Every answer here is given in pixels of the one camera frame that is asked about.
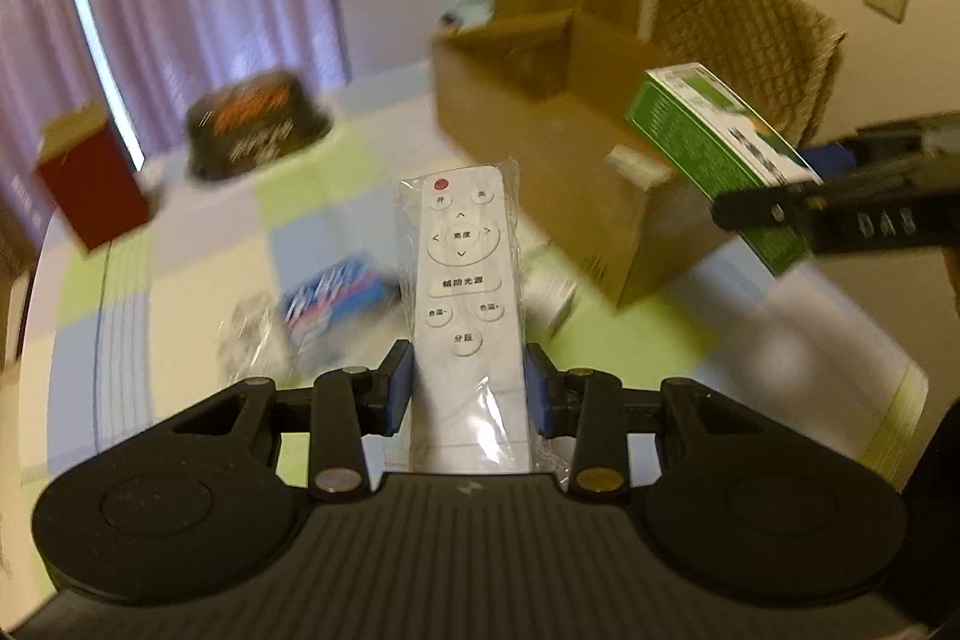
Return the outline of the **green white medicine box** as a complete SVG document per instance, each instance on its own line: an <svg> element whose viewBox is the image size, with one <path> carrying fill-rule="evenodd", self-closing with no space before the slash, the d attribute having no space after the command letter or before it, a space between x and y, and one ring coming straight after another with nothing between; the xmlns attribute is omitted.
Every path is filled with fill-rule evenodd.
<svg viewBox="0 0 960 640"><path fill-rule="evenodd" d="M700 64L647 71L626 118L708 200L820 181L786 138Z"/></svg>

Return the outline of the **blue label clear plastic case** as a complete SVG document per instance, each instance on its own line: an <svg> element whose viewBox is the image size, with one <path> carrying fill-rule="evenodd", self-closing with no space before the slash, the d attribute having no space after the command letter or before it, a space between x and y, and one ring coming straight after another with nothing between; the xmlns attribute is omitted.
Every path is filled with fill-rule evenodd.
<svg viewBox="0 0 960 640"><path fill-rule="evenodd" d="M388 304L395 292L392 276L384 275L366 253L355 253L283 292L278 312L291 344L306 349Z"/></svg>

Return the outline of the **metal hooks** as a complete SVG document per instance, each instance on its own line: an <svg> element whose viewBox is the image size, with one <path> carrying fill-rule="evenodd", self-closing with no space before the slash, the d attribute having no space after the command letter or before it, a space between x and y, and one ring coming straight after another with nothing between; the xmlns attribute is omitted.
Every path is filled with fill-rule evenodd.
<svg viewBox="0 0 960 640"><path fill-rule="evenodd" d="M220 325L217 356L226 385L249 377L290 385L295 378L295 353L270 294L260 292L236 304Z"/></svg>

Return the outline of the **white remote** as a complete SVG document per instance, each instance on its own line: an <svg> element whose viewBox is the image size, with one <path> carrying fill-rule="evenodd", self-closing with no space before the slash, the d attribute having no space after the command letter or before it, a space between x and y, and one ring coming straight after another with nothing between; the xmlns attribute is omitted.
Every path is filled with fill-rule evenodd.
<svg viewBox="0 0 960 640"><path fill-rule="evenodd" d="M404 429L415 473L568 474L527 408L517 190L512 159L395 184L415 359Z"/></svg>

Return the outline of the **quilted tan chair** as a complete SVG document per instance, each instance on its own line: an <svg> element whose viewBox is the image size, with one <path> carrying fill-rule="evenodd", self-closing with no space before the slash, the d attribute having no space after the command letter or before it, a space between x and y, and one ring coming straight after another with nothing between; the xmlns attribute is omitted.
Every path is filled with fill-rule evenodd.
<svg viewBox="0 0 960 640"><path fill-rule="evenodd" d="M805 0L656 0L651 42L700 62L788 142L820 131L846 32Z"/></svg>

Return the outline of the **open cardboard box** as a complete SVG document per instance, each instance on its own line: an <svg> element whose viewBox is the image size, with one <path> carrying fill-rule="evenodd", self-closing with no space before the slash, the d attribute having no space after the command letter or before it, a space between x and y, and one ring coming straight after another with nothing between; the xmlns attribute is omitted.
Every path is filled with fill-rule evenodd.
<svg viewBox="0 0 960 640"><path fill-rule="evenodd" d="M580 11L431 42L436 120L477 163L519 167L519 205L617 307L726 244L708 200L628 122L672 55Z"/></svg>

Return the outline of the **black Hongli noodle bowl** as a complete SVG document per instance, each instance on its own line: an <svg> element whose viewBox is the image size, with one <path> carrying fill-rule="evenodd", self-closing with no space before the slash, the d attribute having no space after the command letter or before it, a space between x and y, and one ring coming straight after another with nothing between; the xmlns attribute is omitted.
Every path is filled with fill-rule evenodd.
<svg viewBox="0 0 960 640"><path fill-rule="evenodd" d="M331 115L294 71L264 71L189 107L189 172L197 181L229 181L309 148L331 130Z"/></svg>

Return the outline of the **dark red paper box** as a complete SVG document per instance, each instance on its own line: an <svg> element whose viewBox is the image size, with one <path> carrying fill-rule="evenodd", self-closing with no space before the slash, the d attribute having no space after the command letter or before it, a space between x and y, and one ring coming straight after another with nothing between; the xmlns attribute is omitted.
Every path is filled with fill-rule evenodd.
<svg viewBox="0 0 960 640"><path fill-rule="evenodd" d="M151 220L153 206L106 104L50 120L34 172L88 252Z"/></svg>

